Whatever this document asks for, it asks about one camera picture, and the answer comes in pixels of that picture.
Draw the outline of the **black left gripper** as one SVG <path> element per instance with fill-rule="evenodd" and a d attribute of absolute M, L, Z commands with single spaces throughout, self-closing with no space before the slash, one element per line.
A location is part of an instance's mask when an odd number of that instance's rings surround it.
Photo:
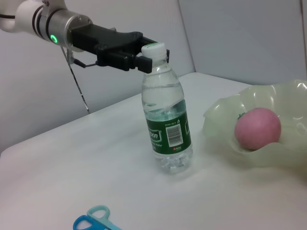
<path fill-rule="evenodd" d="M 143 37 L 141 32 L 121 33 L 89 24 L 72 29 L 71 40 L 74 47 L 95 54 L 96 64 L 101 67 L 151 73 L 153 60 L 169 62 L 170 51 L 165 43 Z"/>

